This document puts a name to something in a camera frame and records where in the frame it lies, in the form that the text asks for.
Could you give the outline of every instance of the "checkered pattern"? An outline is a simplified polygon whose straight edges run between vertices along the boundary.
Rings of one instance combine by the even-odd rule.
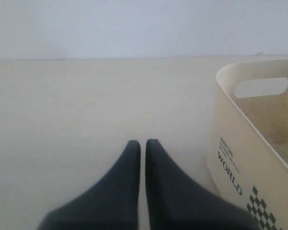
[[[267,204],[264,199],[259,200],[258,191],[253,187],[253,194],[250,196],[250,202],[247,204],[247,209],[255,217],[256,222],[263,230],[278,230],[275,227],[276,219],[272,213],[266,212]]]

